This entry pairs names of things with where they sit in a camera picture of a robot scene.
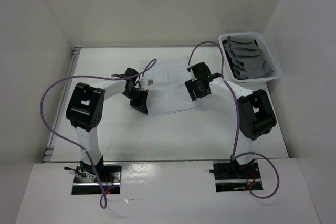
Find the white skirt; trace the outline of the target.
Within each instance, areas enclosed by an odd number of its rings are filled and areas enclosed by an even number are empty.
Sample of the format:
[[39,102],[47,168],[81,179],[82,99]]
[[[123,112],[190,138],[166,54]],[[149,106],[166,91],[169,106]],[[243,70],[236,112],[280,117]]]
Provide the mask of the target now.
[[181,112],[200,107],[199,102],[193,102],[185,86],[191,79],[187,71],[188,57],[186,55],[159,59],[156,64],[144,74],[152,80],[148,86],[147,107],[148,115],[158,116]]

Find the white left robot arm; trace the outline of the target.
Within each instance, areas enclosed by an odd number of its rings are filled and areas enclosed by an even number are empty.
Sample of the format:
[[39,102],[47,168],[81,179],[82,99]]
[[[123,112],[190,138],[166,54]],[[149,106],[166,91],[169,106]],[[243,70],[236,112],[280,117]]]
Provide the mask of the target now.
[[98,125],[102,120],[104,101],[121,94],[130,100],[130,107],[148,114],[149,91],[138,82],[138,72],[127,68],[124,74],[114,74],[116,80],[76,84],[66,109],[66,118],[75,128],[81,151],[80,167],[93,182],[104,177],[103,155],[99,148]]

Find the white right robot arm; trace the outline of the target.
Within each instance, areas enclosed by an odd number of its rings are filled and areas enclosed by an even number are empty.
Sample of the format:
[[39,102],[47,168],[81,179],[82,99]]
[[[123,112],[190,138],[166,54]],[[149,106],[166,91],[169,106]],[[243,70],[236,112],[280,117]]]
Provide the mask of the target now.
[[212,74],[204,63],[198,63],[187,68],[192,78],[185,82],[192,101],[208,95],[217,95],[233,101],[236,110],[236,130],[233,151],[230,157],[230,173],[235,178],[242,178],[248,173],[253,159],[248,162],[237,160],[243,154],[236,155],[239,134],[254,141],[268,134],[276,126],[277,120],[265,90],[257,91],[244,88],[231,81],[223,79],[221,74]]

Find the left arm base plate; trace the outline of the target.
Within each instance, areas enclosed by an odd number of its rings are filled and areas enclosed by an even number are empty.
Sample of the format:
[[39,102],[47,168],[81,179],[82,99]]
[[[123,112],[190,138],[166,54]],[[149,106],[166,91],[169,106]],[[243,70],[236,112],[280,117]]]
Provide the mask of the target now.
[[[80,164],[75,169],[74,180],[72,184],[72,195],[97,195],[102,190],[94,174],[82,171]],[[107,194],[119,194],[121,184],[122,166],[119,164],[104,164],[104,170],[100,174],[100,180]]]

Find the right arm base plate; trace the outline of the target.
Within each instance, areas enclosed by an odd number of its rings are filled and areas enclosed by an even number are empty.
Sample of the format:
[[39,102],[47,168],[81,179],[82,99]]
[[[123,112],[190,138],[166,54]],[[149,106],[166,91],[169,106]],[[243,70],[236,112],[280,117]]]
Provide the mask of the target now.
[[239,165],[237,161],[213,163],[209,173],[214,175],[217,193],[263,190],[258,163],[255,160]]

